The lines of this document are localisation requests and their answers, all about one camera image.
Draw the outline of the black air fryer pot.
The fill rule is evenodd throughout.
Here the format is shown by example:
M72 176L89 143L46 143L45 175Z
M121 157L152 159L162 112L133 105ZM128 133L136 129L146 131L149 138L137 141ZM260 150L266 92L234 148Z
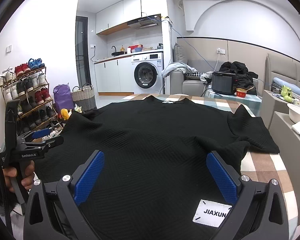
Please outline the black air fryer pot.
M218 94L234 95L236 91L236 75L232 73L213 72L211 88Z

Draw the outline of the green plush toy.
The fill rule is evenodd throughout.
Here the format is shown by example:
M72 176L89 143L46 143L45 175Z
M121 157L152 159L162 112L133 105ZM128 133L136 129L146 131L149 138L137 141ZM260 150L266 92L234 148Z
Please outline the green plush toy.
M282 86L281 96L288 103L293 103L293 101L294 101L292 89L285 85Z

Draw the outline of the small teal side table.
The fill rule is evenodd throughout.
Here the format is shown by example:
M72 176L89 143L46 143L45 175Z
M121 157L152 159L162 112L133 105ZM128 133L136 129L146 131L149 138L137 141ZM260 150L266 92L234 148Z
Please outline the small teal side table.
M228 101L235 101L239 103L243 103L252 111L255 116L260 115L262 98L257 95L247 94L245 98L238 97L236 95L224 95L220 93L216 93L212 90L211 85L208 86L207 90L204 93L206 98L214 98L214 99L224 99Z

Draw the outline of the black clothes pile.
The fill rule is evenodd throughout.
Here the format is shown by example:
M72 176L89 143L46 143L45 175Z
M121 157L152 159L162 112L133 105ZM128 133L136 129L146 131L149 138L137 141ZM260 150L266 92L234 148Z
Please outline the black clothes pile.
M238 61L225 62L221 65L219 71L235 74L237 88L247 90L247 93L250 95L257 95L254 79L258 79L258 75L255 72L249 71L244 63Z

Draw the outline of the grey bed headboard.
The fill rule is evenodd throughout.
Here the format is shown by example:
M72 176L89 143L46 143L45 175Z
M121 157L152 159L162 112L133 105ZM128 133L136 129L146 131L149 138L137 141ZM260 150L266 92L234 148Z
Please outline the grey bed headboard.
M265 90L271 90L275 77L300 88L300 62L290 57L268 54L265 62Z

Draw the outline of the white kitchen cabinets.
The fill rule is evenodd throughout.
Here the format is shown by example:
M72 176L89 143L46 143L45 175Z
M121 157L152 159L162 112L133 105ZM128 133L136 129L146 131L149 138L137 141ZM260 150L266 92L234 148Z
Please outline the white kitchen cabinets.
M134 68L131 57L99 62L94 68L99 94L134 94Z
M109 35L127 28L141 28L143 21L161 14L160 0L122 0L96 14L96 34Z

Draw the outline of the checkered plaid tablecloth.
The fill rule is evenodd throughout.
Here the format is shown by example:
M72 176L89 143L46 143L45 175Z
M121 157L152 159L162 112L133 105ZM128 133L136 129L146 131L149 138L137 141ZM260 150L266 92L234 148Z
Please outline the checkered plaid tablecloth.
M154 97L161 101L175 102L183 99L189 99L194 103L213 107L223 111L234 113L236 109L242 105L251 116L254 116L246 103L240 103L233 100L226 99L211 99L201 98L198 96L184 96L178 95L159 95L154 94ZM288 215L289 225L289 239L292 239L296 228L298 226L298 208L296 204L296 197L293 190L292 182L288 175L287 169L279 154L272 153L256 153L249 151L242 160L241 172L243 174L251 175L253 179L265 182L267 179L275 178L279 181L283 191L283 197L286 202L286 210Z

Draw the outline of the range hood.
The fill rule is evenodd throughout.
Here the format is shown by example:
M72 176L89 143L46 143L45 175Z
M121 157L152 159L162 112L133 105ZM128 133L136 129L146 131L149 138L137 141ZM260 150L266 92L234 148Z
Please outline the range hood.
M144 29L161 25L161 15L151 15L137 18L127 22L127 26L133 29Z

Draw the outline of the white lower kitchen cabinets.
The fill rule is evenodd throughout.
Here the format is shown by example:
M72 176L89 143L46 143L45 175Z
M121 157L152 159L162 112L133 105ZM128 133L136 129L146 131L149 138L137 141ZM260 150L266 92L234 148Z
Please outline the white lower kitchen cabinets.
M134 68L131 57L99 62L94 68L99 94L134 94Z

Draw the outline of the wooden shoe rack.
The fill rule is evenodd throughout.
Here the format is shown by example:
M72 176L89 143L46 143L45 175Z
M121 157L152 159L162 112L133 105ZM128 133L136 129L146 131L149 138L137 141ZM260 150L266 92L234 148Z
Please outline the wooden shoe rack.
M46 67L29 67L22 64L15 69L7 68L0 74L0 90L4 102L16 100L17 135L39 129L61 131L50 84L46 79Z

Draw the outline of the purple bag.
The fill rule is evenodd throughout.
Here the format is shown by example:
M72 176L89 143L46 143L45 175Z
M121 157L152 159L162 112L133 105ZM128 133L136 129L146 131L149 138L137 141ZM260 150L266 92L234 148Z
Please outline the purple bag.
M53 96L58 114L61 114L62 109L70 110L74 108L74 103L68 84L57 85L53 89Z

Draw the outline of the grey sofa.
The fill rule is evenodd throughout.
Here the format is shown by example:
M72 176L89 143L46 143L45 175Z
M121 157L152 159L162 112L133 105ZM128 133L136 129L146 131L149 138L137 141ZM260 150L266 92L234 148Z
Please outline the grey sofa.
M185 49L177 43L173 47L173 59L174 62L188 63ZM195 74L183 74L181 71L173 71L168 77L170 94L203 96L212 81L212 72L197 71Z

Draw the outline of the grey blanket on sofa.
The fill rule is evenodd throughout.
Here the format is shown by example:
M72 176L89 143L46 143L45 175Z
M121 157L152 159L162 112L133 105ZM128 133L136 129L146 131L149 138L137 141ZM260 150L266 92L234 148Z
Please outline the grey blanket on sofa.
M168 77L173 71L181 71L183 74L195 74L197 72L196 68L190 67L183 62L173 62L161 72L162 78Z

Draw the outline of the black knit sweater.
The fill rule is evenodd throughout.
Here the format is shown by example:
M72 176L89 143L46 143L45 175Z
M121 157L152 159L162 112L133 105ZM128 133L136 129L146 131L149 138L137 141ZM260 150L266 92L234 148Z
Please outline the black knit sweater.
M195 223L194 214L202 199L224 199L207 155L216 151L240 171L248 150L279 152L262 119L243 106L231 113L153 96L73 113L62 137L35 162L36 175L57 181L102 151L102 172L80 205L102 239L209 239L215 228Z

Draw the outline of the blue pillow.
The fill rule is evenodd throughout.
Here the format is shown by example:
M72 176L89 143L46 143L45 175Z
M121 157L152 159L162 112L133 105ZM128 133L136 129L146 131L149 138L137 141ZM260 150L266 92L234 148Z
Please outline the blue pillow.
M287 81L284 81L278 77L273 78L273 84L278 85L280 88L283 86L291 88L293 93L300 95L300 88L297 85L288 83Z

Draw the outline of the woven laundry basket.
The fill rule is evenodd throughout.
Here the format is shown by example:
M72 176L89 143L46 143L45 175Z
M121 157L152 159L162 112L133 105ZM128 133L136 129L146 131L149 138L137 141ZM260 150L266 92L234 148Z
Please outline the woven laundry basket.
M85 83L82 87L74 87L71 92L74 104L86 112L96 108L95 91L93 85Z

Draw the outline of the white basin bowl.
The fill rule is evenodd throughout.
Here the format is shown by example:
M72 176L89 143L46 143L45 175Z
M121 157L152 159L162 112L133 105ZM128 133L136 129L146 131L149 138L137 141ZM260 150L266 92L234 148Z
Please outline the white basin bowl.
M288 103L288 114L292 122L295 124L300 122L300 107L292 103Z

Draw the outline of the white washing machine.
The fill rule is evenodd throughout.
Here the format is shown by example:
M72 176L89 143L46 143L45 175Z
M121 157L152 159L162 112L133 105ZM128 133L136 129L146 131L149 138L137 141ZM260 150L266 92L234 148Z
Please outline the white washing machine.
M135 94L164 94L162 51L133 55L131 63Z

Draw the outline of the white upper kitchen cabinets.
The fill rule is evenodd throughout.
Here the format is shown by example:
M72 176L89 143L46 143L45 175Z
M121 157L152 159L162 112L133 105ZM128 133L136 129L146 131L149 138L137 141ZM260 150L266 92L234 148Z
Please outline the white upper kitchen cabinets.
M122 0L96 14L96 34L109 35L127 28L141 28L143 21L161 14L160 0Z

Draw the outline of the red instant noodle bowl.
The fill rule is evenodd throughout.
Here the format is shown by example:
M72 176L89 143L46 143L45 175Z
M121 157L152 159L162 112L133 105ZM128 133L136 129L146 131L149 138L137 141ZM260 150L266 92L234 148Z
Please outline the red instant noodle bowl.
M245 98L247 94L247 90L242 88L236 88L236 96L240 98Z

